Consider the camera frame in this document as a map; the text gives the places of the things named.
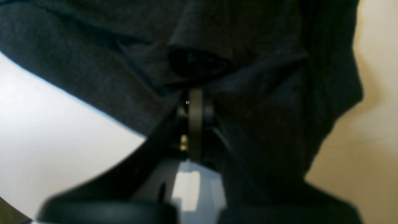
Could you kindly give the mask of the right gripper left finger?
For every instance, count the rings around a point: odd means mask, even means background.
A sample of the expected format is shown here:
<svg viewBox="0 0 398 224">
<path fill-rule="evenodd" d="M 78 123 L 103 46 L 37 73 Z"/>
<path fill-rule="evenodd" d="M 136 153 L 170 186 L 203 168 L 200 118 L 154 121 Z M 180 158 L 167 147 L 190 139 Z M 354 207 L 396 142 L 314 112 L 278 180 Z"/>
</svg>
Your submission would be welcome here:
<svg viewBox="0 0 398 224">
<path fill-rule="evenodd" d="M 112 169 L 51 197 L 42 224 L 177 224 L 171 204 L 181 161 L 201 158 L 203 91 L 190 89 L 148 139 Z"/>
</svg>

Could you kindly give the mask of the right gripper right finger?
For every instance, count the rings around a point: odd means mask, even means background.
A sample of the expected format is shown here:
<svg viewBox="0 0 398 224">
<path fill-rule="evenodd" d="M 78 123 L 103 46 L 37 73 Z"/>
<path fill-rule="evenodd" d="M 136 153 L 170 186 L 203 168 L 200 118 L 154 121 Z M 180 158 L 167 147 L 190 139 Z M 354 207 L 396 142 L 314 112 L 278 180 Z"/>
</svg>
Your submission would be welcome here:
<svg viewBox="0 0 398 224">
<path fill-rule="evenodd" d="M 272 170 L 237 120 L 211 98 L 203 101 L 202 164 L 220 173 L 226 208 L 219 224 L 361 224 L 355 207 L 302 178 Z"/>
</svg>

